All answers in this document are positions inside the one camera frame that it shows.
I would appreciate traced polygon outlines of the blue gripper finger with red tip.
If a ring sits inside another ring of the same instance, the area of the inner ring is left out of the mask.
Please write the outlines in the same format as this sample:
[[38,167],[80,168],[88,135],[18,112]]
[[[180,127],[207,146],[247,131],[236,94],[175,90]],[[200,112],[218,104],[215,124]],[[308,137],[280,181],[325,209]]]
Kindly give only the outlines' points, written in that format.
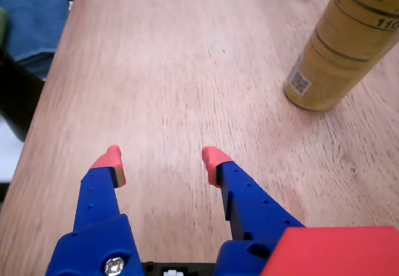
[[72,232],[56,244],[46,275],[143,275],[115,190],[126,183],[122,153],[110,146],[80,182]]
[[211,185],[220,188],[232,239],[220,248],[214,275],[260,275],[283,233],[302,223],[217,147],[202,150]]

